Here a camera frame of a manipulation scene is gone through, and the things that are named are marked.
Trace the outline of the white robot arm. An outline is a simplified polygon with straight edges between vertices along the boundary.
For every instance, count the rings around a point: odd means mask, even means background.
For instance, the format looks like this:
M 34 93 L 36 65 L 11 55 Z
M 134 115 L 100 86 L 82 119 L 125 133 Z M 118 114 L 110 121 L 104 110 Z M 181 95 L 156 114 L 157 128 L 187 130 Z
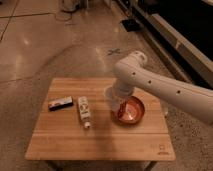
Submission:
M 118 104 L 130 97 L 137 87 L 213 125 L 213 90 L 148 71 L 144 68 L 146 63 L 147 56 L 134 51 L 115 64 L 112 94 Z

